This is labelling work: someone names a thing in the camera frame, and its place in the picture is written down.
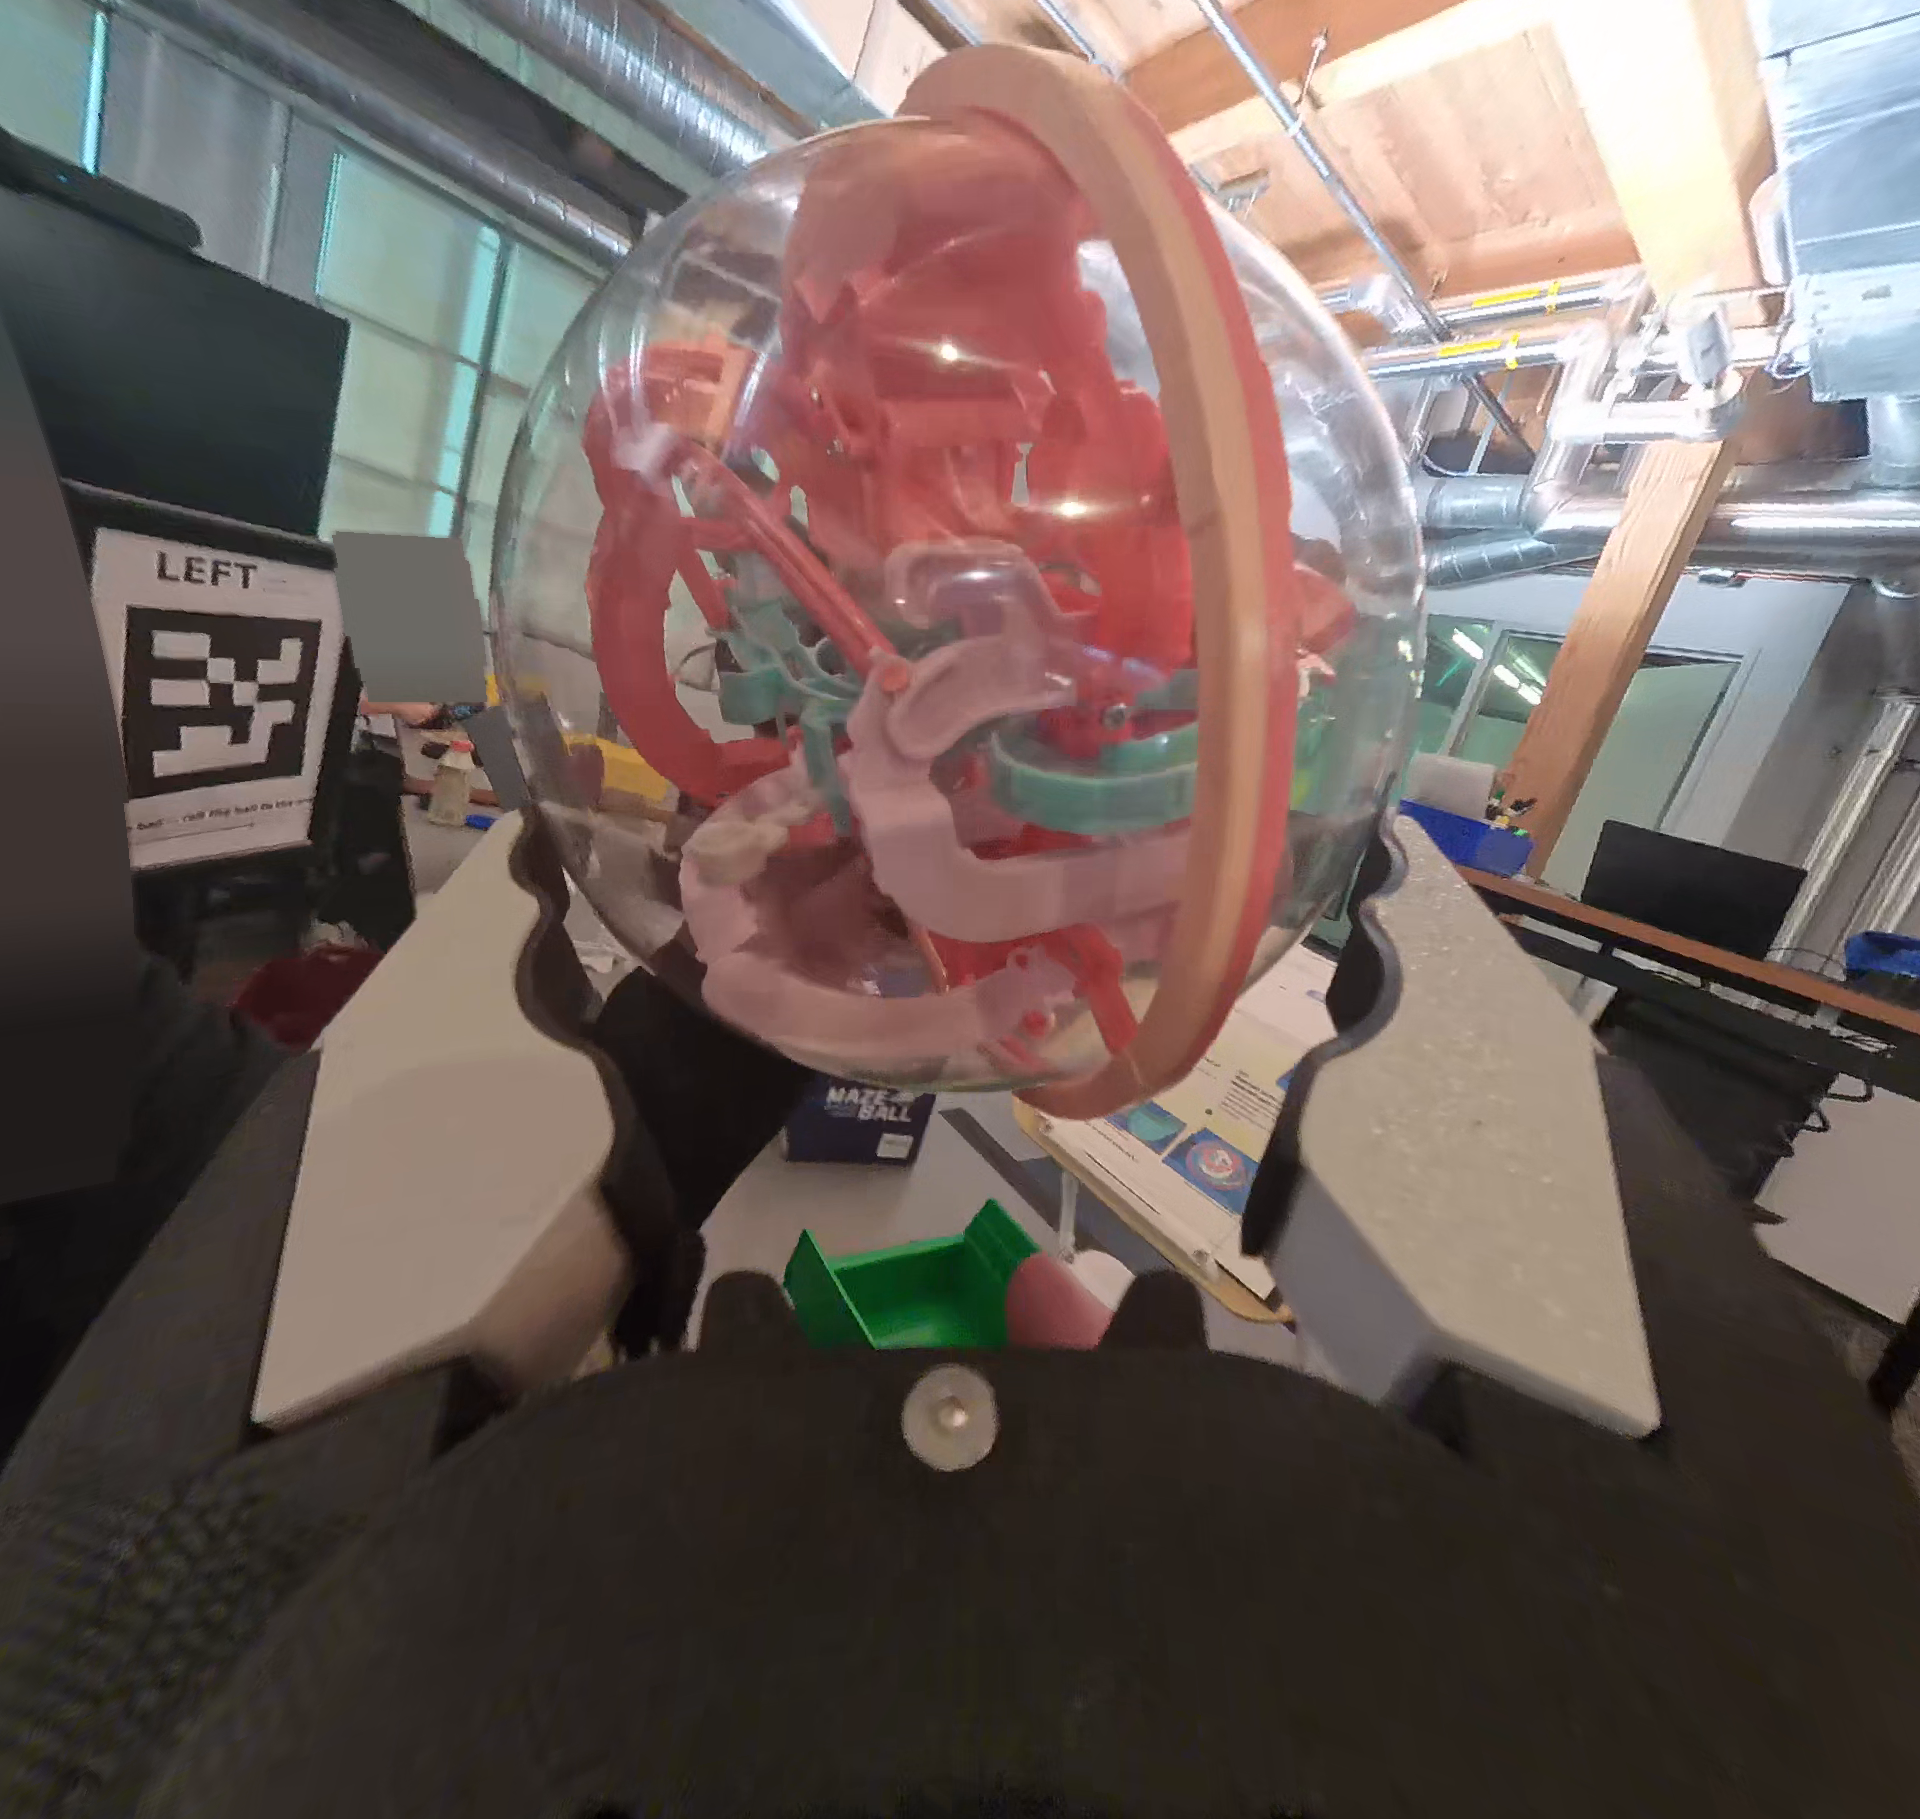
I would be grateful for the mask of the black monitor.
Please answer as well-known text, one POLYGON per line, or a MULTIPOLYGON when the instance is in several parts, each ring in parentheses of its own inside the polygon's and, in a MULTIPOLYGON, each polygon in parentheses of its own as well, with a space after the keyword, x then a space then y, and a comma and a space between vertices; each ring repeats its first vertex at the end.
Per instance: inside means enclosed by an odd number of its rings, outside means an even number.
POLYGON ((1788 865, 1605 821, 1580 900, 1599 913, 1765 962, 1806 880, 1788 865))
POLYGON ((63 480, 320 535, 349 328, 196 224, 1 135, 1 313, 63 480))

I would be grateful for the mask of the red plastic bin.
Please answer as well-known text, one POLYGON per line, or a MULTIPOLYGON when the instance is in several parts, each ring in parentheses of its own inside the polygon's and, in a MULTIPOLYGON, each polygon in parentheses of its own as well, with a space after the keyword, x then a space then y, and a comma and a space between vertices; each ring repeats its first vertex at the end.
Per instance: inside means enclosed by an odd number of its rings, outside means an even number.
POLYGON ((367 943, 320 943, 259 964, 227 1009, 288 1055, 311 1050, 371 978, 382 953, 367 943))

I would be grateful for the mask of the blue cardboard box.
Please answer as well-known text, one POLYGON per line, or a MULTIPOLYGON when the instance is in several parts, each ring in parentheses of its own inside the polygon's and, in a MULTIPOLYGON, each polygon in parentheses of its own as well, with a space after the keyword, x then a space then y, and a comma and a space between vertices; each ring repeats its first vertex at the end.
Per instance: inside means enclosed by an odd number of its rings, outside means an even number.
POLYGON ((784 1158, 791 1163, 911 1169, 933 1107, 930 1093, 819 1074, 784 1126, 784 1158))

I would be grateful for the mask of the metal air handling unit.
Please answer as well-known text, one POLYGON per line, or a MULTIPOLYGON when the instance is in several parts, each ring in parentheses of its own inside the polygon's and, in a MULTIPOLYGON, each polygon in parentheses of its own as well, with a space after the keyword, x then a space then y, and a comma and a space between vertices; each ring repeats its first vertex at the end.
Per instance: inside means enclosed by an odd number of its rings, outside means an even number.
POLYGON ((1818 400, 1918 395, 1918 0, 1750 0, 1818 400))

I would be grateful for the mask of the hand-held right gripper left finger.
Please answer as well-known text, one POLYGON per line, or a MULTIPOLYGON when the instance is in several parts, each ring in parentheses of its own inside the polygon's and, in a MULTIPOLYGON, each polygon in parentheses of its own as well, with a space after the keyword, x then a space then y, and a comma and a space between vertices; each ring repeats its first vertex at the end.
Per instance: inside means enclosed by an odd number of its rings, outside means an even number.
POLYGON ((255 1426, 442 1365, 514 1398, 684 1330, 693 1240, 591 1036, 568 900, 505 815, 324 1028, 255 1426))

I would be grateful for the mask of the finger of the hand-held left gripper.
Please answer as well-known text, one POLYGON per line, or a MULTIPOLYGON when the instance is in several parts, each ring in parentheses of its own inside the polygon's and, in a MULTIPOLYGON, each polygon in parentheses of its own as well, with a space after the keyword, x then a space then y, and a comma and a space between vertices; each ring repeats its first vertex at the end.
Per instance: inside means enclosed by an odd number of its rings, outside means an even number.
POLYGON ((496 811, 523 811, 530 801, 521 759, 517 750, 517 733, 503 706, 488 706, 462 718, 456 739, 470 745, 477 767, 486 774, 480 793, 493 794, 496 811))

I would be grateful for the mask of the silver ventilation duct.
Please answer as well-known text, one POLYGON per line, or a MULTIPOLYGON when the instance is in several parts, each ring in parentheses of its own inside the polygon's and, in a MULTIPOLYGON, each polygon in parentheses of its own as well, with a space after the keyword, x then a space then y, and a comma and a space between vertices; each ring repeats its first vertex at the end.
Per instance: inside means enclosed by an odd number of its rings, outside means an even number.
POLYGON ((813 135, 647 0, 390 0, 691 187, 813 135))
POLYGON ((1748 391, 1736 338, 1730 304, 1718 296, 1679 298, 1653 313, 1629 301, 1618 321, 1562 335, 1557 390, 1528 472, 1525 508, 1557 511, 1606 445, 1727 439, 1748 391))
MULTIPOLYGON (((1502 474, 1422 476, 1416 508, 1427 586, 1462 588, 1596 564, 1625 495, 1531 489, 1502 474)), ((1771 467, 1746 467, 1708 512, 1692 559, 1752 576, 1897 580, 1918 567, 1918 498, 1846 467, 1794 491, 1780 491, 1771 467)))
POLYGON ((609 267, 684 193, 387 0, 107 0, 337 133, 609 267))

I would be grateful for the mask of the green plastic bin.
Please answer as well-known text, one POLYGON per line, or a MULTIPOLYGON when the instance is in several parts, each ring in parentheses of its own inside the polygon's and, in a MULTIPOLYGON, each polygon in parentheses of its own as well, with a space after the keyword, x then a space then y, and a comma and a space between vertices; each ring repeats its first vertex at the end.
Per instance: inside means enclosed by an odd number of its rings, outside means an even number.
POLYGON ((1039 1244, 989 1201, 964 1231, 855 1255, 825 1255, 804 1231, 780 1276, 822 1351, 997 1351, 1006 1291, 1039 1244))

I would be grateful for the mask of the clear maze ball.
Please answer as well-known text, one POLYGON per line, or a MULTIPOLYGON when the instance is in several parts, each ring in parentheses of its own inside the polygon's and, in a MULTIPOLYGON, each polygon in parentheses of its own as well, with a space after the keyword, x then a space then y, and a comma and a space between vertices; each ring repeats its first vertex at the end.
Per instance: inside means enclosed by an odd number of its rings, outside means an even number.
POLYGON ((630 251, 521 417, 489 606, 638 966, 816 1074, 1070 1122, 1331 915, 1425 626, 1346 335, 1123 86, 1023 48, 630 251))

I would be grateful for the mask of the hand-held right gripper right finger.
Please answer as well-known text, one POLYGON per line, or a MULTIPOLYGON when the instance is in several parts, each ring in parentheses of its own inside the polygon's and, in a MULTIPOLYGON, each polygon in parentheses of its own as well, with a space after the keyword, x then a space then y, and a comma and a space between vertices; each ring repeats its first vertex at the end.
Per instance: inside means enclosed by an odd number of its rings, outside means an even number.
POLYGON ((1382 825, 1239 1219, 1350 1394, 1450 1368, 1618 1436, 1660 1426, 1588 1029, 1419 825, 1382 825))

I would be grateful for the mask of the wooden desk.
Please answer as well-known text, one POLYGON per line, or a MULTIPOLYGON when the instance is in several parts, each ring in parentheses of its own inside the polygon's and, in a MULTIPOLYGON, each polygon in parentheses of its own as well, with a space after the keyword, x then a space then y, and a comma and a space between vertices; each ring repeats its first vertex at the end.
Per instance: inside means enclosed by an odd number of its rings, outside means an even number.
POLYGON ((1918 1014, 1836 981, 1756 962, 1596 912, 1525 878, 1458 878, 1537 962, 1667 1005, 1730 1039, 1901 1098, 1918 1098, 1918 1014))

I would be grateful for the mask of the printed instruction sheet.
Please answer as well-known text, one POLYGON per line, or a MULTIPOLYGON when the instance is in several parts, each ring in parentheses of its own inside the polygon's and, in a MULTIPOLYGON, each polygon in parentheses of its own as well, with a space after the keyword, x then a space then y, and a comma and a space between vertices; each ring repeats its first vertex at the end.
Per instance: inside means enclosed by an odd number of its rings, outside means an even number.
POLYGON ((1267 1264, 1243 1253, 1241 1217, 1289 1077, 1331 1039, 1333 957, 1286 953, 1227 1018, 1178 1083, 1095 1122, 1018 1102, 1021 1131, 1081 1189, 1239 1319, 1291 1327, 1267 1264))

